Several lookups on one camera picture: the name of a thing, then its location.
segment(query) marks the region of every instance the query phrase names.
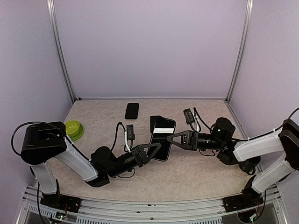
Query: purple wall panel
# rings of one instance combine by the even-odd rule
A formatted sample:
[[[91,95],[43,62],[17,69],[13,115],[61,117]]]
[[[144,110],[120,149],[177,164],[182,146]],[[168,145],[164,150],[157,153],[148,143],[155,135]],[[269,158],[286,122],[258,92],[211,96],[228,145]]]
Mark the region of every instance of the purple wall panel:
[[[81,98],[225,98],[246,0],[59,0],[59,33]]]
[[[299,106],[299,2],[255,0],[232,107],[252,137],[282,124]],[[299,113],[292,118],[299,124]],[[267,167],[279,154],[262,157]],[[299,223],[299,173],[278,184],[291,224]]]
[[[46,1],[0,3],[0,223],[14,222],[33,176],[10,147],[21,123],[63,120],[71,102],[54,45]],[[15,137],[20,151],[24,129]]]

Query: speckled table surface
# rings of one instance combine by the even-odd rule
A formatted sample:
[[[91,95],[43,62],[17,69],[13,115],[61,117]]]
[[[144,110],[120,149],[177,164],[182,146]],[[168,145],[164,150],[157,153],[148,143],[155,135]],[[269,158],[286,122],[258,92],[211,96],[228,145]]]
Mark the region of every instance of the speckled table surface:
[[[125,120],[127,103],[140,104],[137,120]],[[65,121],[76,119],[84,126],[83,136],[76,146],[90,158],[100,146],[111,147],[116,124],[133,124],[136,144],[150,141],[150,116],[162,115],[174,119],[176,133],[190,130],[185,123],[183,110],[196,107],[203,120],[212,125],[218,117],[232,121],[222,100],[138,99],[138,100],[90,100],[76,101]],[[240,138],[238,130],[235,137]],[[120,128],[114,154],[123,154],[124,135]],[[181,201],[226,196],[240,193],[250,178],[238,165],[226,166],[216,157],[202,156],[199,152],[185,151],[176,146],[166,162],[152,160],[129,179],[110,178],[110,184],[100,188],[87,185],[74,171],[56,159],[50,160],[54,176],[58,179],[61,193],[121,201]]]

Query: black smartphone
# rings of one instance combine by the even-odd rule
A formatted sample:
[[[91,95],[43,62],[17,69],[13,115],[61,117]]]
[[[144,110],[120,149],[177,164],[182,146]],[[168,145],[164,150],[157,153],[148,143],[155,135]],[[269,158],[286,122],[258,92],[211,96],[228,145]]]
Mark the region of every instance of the black smartphone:
[[[125,119],[135,120],[138,117],[139,103],[128,103]]]
[[[156,117],[156,123],[150,138],[150,143],[160,143],[161,148],[154,155],[154,160],[167,161],[171,143],[166,140],[166,137],[174,133],[175,127],[176,122],[174,120],[163,117]],[[154,147],[149,148],[148,153],[150,154],[154,150]]]

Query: enclosure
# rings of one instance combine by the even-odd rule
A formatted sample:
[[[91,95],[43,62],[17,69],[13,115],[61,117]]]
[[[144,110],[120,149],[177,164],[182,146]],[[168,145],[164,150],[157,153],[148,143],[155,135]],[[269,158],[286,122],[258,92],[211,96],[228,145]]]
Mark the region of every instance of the enclosure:
[[[0,7],[0,223],[39,223],[35,179],[11,150],[21,123],[79,120],[85,130],[75,144],[90,158],[111,147],[119,121],[134,125],[135,144],[149,143],[150,116],[174,119],[182,132],[189,129],[183,110],[196,107],[209,126],[225,117],[235,138],[251,138],[280,126],[299,105],[295,0],[5,0]],[[125,120],[130,102],[140,105],[137,120]],[[17,151],[24,133],[15,136]],[[123,147],[119,131],[117,156]],[[259,172],[280,155],[262,156]],[[83,200],[65,223],[239,223],[221,199],[250,178],[174,146],[166,162],[151,161],[101,188],[49,162],[61,193]],[[256,223],[299,223],[298,182],[295,171],[268,189]],[[56,212],[41,210],[44,217]]]

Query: black cable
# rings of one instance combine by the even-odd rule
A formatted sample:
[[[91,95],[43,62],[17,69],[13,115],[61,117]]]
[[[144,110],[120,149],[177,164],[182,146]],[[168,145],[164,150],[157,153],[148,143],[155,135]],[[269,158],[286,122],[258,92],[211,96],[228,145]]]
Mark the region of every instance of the black cable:
[[[212,134],[212,130],[213,130],[214,126],[215,126],[215,123],[211,126],[210,134]]]
[[[11,148],[13,149],[13,152],[16,153],[18,156],[20,156],[21,154],[18,153],[18,152],[15,150],[15,148],[14,148],[14,136],[15,136],[16,132],[17,132],[21,127],[26,126],[26,125],[34,125],[34,124],[44,124],[44,125],[49,125],[49,126],[55,128],[55,129],[59,130],[60,133],[61,133],[63,136],[65,136],[65,133],[64,133],[63,131],[61,131],[59,128],[57,128],[57,127],[55,127],[54,125],[49,124],[49,123],[47,123],[47,122],[42,122],[42,121],[30,121],[30,122],[23,123],[23,124],[19,125],[19,126],[14,130],[14,132],[13,132],[13,134],[12,134],[12,136],[11,136],[11,140],[10,140]]]
[[[14,132],[13,132],[13,134],[12,134],[12,136],[11,136],[11,148],[13,149],[13,152],[15,153],[15,154],[17,154],[18,156],[20,156],[21,154],[20,153],[18,153],[16,150],[15,150],[15,148],[14,148],[14,136],[15,136],[15,134],[16,134],[16,132],[21,128],[21,127],[23,127],[23,126],[26,126],[26,125],[34,125],[34,124],[44,124],[44,125],[49,125],[50,127],[53,127],[53,128],[55,128],[55,129],[57,129],[61,134],[62,134],[62,136],[63,137],[65,137],[65,139],[70,143],[70,145],[71,146],[73,146],[77,151],[78,151],[78,153],[80,153],[81,154],[81,156],[83,156],[86,160],[89,160],[74,144],[73,144],[73,142],[67,137],[67,135],[62,131],[62,130],[60,130],[58,127],[56,127],[56,126],[54,126],[54,125],[52,125],[52,124],[49,124],[49,123],[47,123],[47,122],[43,122],[43,121],[30,121],[30,122],[26,122],[26,123],[23,123],[23,124],[21,124],[21,125],[19,125],[15,130],[14,130]]]
[[[200,117],[200,115],[198,114],[198,112],[197,112],[197,110],[196,110],[196,108],[194,107],[193,108],[193,110],[194,110],[194,112],[195,112],[195,114],[196,114],[196,116],[198,116],[198,118],[200,119],[200,121],[211,131],[212,129],[204,122],[204,120],[203,119],[201,119],[201,117]]]
[[[203,155],[203,156],[211,156],[211,157],[213,157],[213,156],[216,155],[215,152],[214,152],[213,150],[212,150],[212,153],[213,153],[213,155],[209,155],[209,154],[202,154],[202,155]]]
[[[194,127],[193,127],[192,124],[189,124],[189,125],[190,125],[190,127],[191,127],[191,129],[192,129],[193,131],[196,131],[196,130],[194,129]]]
[[[258,217],[257,217],[256,219],[253,220],[253,222],[255,222],[256,220],[258,220],[258,219],[262,216],[263,211],[265,210],[265,207],[266,207],[266,196],[267,196],[266,191],[267,191],[267,190],[265,190],[265,198],[264,198],[264,201],[263,201],[263,209],[262,209],[262,211],[261,211],[261,214],[259,214]]]
[[[275,129],[275,132],[278,131],[280,128],[282,128],[290,119],[291,117],[294,115],[294,113],[296,113],[297,111],[299,111],[299,107],[297,109],[295,109],[291,114],[290,116],[285,120],[285,122],[279,126],[278,128]],[[249,139],[232,139],[232,140],[235,140],[235,141],[249,141],[249,140],[254,140],[254,139],[257,139],[257,138],[260,138],[260,137],[263,137],[263,136],[266,136],[268,134],[271,134],[273,133],[274,131],[270,131],[270,132],[267,132],[267,133],[264,133],[264,134],[260,134],[258,136],[255,136],[253,138],[249,138]]]
[[[126,131],[125,126],[124,126],[121,122],[118,122],[117,125],[116,125],[115,137],[114,137],[113,145],[112,145],[112,147],[111,147],[111,152],[113,151],[113,149],[114,149],[114,147],[115,147],[116,140],[117,140],[118,127],[119,127],[120,125],[122,126],[123,131],[124,131],[124,132]]]
[[[132,174],[131,176],[119,176],[119,175],[117,175],[117,176],[120,177],[120,178],[122,178],[122,179],[128,179],[128,178],[131,178],[131,177],[133,177],[133,176],[135,175],[135,172],[136,172],[136,169],[135,169],[135,168],[133,168],[132,170],[134,170],[134,172],[133,172],[133,174]]]
[[[39,197],[38,197],[38,195],[39,195],[39,187],[40,187],[39,182],[37,182],[37,195],[36,195],[37,209],[38,209],[39,217],[40,217],[41,220],[42,220],[42,223],[43,223],[43,224],[46,224],[45,221],[43,220],[43,217],[42,217],[41,208],[39,207]]]

